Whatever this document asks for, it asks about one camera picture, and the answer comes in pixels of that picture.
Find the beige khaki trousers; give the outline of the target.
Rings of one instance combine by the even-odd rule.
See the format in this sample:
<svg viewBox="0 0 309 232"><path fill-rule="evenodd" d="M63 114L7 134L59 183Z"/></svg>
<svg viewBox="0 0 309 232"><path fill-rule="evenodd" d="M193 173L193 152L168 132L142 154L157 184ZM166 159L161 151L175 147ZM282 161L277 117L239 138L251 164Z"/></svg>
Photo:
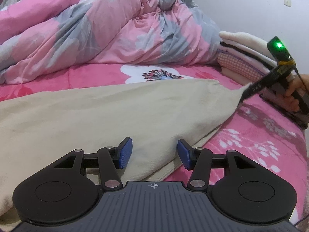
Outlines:
<svg viewBox="0 0 309 232"><path fill-rule="evenodd" d="M74 149L94 153L132 138L121 180L162 181L181 165L179 139L202 146L235 112L244 92L182 78L39 92L1 102L1 229L20 220L20 182Z"/></svg>

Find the white wall socket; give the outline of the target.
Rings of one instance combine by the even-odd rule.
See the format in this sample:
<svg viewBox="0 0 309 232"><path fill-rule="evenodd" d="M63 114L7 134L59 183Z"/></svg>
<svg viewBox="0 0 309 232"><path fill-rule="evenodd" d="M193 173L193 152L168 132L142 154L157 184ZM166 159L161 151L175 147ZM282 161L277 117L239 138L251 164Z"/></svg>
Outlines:
<svg viewBox="0 0 309 232"><path fill-rule="evenodd" d="M284 5L287 7L291 7L291 0L284 0Z"/></svg>

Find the pink floral fleece bedsheet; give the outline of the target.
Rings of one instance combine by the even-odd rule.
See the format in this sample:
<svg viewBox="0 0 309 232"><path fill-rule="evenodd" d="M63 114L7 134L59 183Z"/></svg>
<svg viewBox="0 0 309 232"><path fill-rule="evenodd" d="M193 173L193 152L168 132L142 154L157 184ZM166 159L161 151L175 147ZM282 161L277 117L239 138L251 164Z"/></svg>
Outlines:
<svg viewBox="0 0 309 232"><path fill-rule="evenodd" d="M2 85L1 100L42 91L59 91L104 85L149 82L171 78L217 80L234 90L239 84L219 67L163 67L131 64L87 64L44 75L25 84ZM306 216L307 152L305 134L296 124L258 96L237 110L208 141L206 148L216 154L235 149L290 182L297 192L291 222Z"/></svg>

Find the stack of folded clothes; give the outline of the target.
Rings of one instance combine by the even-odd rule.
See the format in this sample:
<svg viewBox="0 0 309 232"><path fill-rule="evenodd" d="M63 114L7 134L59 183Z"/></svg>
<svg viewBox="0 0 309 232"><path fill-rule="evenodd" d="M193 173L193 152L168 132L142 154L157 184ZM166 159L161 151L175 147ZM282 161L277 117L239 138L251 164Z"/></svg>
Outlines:
<svg viewBox="0 0 309 232"><path fill-rule="evenodd" d="M222 74L235 82L256 82L277 66L265 40L245 32L221 31L219 36L217 63Z"/></svg>

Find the pink grey floral duvet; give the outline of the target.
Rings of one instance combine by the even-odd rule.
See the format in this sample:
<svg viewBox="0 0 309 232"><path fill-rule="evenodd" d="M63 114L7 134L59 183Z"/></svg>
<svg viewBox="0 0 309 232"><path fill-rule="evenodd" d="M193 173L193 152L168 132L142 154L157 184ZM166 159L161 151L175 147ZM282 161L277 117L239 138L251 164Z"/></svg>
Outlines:
<svg viewBox="0 0 309 232"><path fill-rule="evenodd" d="M193 0L21 0L1 10L1 82L85 63L209 64L220 41Z"/></svg>

